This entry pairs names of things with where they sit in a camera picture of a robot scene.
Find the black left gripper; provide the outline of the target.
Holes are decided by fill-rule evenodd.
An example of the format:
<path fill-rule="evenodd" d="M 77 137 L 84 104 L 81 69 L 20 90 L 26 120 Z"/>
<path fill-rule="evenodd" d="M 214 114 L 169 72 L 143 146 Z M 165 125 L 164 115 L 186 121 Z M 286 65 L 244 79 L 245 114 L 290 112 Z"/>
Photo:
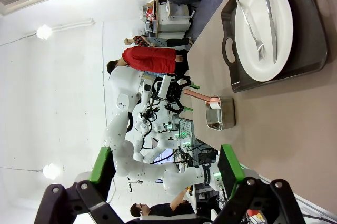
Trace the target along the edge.
<path fill-rule="evenodd" d="M 199 90 L 200 86 L 195 85 L 189 76 L 186 75 L 176 75 L 171 77 L 170 84 L 167 91 L 167 100 L 165 101 L 165 108 L 176 114 L 180 114 L 184 111 L 193 112 L 193 108 L 183 106 L 179 101 L 182 93 L 182 89 L 185 87 L 191 87 L 193 89 Z"/>

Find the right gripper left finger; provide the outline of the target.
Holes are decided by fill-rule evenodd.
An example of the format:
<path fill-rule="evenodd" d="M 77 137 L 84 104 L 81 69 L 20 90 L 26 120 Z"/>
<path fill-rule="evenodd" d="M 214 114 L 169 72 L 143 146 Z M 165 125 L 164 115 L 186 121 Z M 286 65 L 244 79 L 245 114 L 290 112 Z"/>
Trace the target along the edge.
<path fill-rule="evenodd" d="M 123 223 L 107 203 L 115 173 L 113 151 L 101 147 L 88 179 L 69 188 L 50 184 L 45 189 L 34 222 L 74 223 L 78 215 L 87 213 L 94 223 Z"/>

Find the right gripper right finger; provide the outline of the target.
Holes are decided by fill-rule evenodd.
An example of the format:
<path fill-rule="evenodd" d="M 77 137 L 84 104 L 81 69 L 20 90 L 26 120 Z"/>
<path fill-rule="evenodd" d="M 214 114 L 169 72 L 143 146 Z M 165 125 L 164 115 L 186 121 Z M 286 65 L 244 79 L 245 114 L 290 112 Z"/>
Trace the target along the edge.
<path fill-rule="evenodd" d="M 214 223 L 241 223 L 249 210 L 259 211 L 266 223 L 305 223 L 286 180 L 276 179 L 267 184 L 245 175 L 229 144 L 221 146 L 217 167 L 229 199 Z"/>

